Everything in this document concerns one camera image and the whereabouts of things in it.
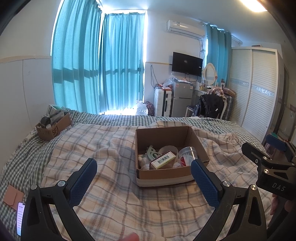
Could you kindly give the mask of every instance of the wardrobe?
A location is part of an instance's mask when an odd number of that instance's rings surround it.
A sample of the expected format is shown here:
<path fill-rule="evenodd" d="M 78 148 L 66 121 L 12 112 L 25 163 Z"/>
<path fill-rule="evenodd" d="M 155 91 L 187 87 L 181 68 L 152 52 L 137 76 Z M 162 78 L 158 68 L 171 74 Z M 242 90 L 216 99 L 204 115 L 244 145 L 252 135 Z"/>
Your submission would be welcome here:
<path fill-rule="evenodd" d="M 279 116 L 284 89 L 284 63 L 275 49 L 232 48 L 228 87 L 236 92 L 231 121 L 260 142 Z"/>

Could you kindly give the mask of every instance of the screw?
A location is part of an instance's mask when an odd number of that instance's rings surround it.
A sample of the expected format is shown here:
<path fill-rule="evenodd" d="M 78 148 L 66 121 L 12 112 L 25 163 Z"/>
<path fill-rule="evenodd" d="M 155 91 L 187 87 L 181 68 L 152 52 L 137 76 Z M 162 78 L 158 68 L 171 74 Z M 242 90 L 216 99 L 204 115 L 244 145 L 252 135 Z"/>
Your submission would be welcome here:
<path fill-rule="evenodd" d="M 256 191 L 257 190 L 257 187 L 255 185 L 251 185 L 251 189 Z"/>
<path fill-rule="evenodd" d="M 57 185 L 58 185 L 59 187 L 63 187 L 63 186 L 65 186 L 65 184 L 66 184 L 65 181 L 59 181 L 59 182 L 57 183 Z"/>
<path fill-rule="evenodd" d="M 230 183 L 229 181 L 224 181 L 224 182 L 223 182 L 223 185 L 224 185 L 225 187 L 230 187 L 231 183 Z"/>
<path fill-rule="evenodd" d="M 37 185 L 36 184 L 33 184 L 32 186 L 31 186 L 31 190 L 35 190 L 37 188 Z"/>

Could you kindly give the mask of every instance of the clear plastic container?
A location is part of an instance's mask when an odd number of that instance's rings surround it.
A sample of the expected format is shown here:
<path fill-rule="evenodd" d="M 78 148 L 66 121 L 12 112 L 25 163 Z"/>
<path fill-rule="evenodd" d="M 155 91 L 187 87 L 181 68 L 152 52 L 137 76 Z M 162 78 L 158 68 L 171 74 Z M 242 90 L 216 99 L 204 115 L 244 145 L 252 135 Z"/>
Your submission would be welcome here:
<path fill-rule="evenodd" d="M 176 158 L 175 158 L 175 161 L 174 162 L 177 162 L 178 159 L 179 159 L 179 154 L 178 154 L 178 149 L 177 147 L 174 147 L 174 146 L 164 146 L 162 148 L 159 149 L 159 153 L 160 154 L 164 154 L 168 151 L 171 151 L 172 153 L 174 153 L 176 155 Z"/>
<path fill-rule="evenodd" d="M 198 159 L 196 150 L 193 146 L 188 146 L 179 151 L 181 165 L 191 166 L 193 160 Z"/>

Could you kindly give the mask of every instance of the plastic bag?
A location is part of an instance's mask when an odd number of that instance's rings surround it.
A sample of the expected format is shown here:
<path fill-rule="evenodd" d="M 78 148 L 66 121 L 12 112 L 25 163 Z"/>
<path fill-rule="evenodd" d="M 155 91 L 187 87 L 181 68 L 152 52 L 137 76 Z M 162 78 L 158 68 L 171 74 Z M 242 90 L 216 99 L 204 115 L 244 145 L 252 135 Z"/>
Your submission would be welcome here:
<path fill-rule="evenodd" d="M 173 85 L 174 81 L 176 81 L 176 80 L 177 80 L 177 78 L 173 74 L 171 74 L 170 77 L 165 80 L 165 82 L 163 83 L 163 86 Z"/>
<path fill-rule="evenodd" d="M 148 115 L 147 106 L 143 103 L 143 101 L 139 101 L 139 103 L 137 104 L 136 115 Z"/>

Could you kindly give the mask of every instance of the cardboard box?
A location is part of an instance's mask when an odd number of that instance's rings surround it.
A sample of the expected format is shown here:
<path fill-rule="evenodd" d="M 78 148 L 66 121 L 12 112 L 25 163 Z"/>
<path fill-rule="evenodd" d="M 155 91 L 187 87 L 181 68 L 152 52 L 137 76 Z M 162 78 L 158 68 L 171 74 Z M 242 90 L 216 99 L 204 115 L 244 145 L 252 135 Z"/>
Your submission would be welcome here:
<path fill-rule="evenodd" d="M 70 114 L 66 114 L 60 121 L 51 129 L 41 128 L 40 123 L 36 125 L 36 129 L 40 139 L 44 141 L 51 141 L 58 136 L 62 130 L 71 125 Z"/>
<path fill-rule="evenodd" d="M 173 126 L 136 130 L 136 180 L 140 187 L 165 186 L 192 181 L 191 167 L 179 167 L 160 170 L 140 170 L 138 155 L 145 154 L 147 148 L 153 145 L 155 150 L 172 145 L 181 150 L 187 146 L 196 149 L 199 159 L 205 166 L 209 157 L 198 137 L 190 126 Z"/>
<path fill-rule="evenodd" d="M 227 95 L 230 95 L 232 97 L 235 97 L 236 96 L 236 93 L 232 90 L 232 89 L 228 89 L 226 87 L 223 88 L 223 92 Z"/>

